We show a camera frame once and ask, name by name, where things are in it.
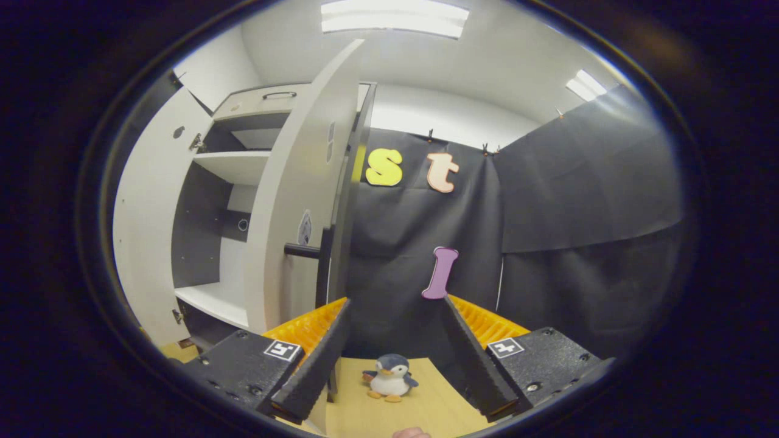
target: foam letter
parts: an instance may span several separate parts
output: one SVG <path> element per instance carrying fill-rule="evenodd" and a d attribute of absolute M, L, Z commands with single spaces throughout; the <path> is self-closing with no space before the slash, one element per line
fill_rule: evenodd
<path fill-rule="evenodd" d="M 439 246 L 433 251 L 433 255 L 435 255 L 433 276 L 430 278 L 428 288 L 422 291 L 422 297 L 441 299 L 448 295 L 446 282 L 449 280 L 449 273 L 452 272 L 452 264 L 460 254 L 455 249 Z"/>
<path fill-rule="evenodd" d="M 400 152 L 394 149 L 376 149 L 368 155 L 365 179 L 372 185 L 396 185 L 403 178 L 398 164 L 403 162 Z"/>
<path fill-rule="evenodd" d="M 430 170 L 428 170 L 428 184 L 441 193 L 449 193 L 454 190 L 454 184 L 446 181 L 449 171 L 457 173 L 460 166 L 452 162 L 452 154 L 428 154 Z"/>

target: white wall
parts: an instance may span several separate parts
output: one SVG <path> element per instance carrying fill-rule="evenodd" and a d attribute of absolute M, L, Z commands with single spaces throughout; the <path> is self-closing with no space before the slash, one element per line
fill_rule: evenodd
<path fill-rule="evenodd" d="M 214 38 L 173 68 L 176 76 L 211 111 L 233 91 L 261 83 L 246 51 L 241 27 Z"/>
<path fill-rule="evenodd" d="M 371 127 L 427 135 L 495 151 L 540 126 L 506 109 L 467 97 L 379 83 Z"/>

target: white ceiling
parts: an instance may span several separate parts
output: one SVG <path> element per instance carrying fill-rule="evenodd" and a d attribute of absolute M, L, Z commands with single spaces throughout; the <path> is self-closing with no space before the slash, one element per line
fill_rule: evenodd
<path fill-rule="evenodd" d="M 555 107 L 583 103 L 565 87 L 586 69 L 616 85 L 589 51 L 503 0 L 446 0 L 471 11 L 453 40 L 402 30 L 322 34 L 321 2 L 286 0 L 242 25 L 249 57 L 265 84 L 314 79 L 335 54 L 364 38 L 361 79 L 429 88 L 485 101 L 546 123 Z"/>

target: drawer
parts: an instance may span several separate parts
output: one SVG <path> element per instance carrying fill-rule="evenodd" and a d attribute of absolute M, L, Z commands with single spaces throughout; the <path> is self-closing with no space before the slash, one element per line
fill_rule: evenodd
<path fill-rule="evenodd" d="M 296 83 L 232 94 L 213 114 L 213 120 L 291 112 L 310 86 L 309 83 Z"/>

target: drawer handle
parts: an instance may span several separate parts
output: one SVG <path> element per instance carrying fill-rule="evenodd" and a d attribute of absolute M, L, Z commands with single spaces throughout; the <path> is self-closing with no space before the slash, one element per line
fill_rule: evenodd
<path fill-rule="evenodd" d="M 290 97 L 295 97 L 295 96 L 298 95 L 294 91 L 278 91 L 276 93 L 268 93 L 268 94 L 266 94 L 265 96 L 263 96 L 263 100 L 267 99 L 268 96 L 273 96 L 273 95 L 276 95 L 276 94 L 289 94 Z"/>

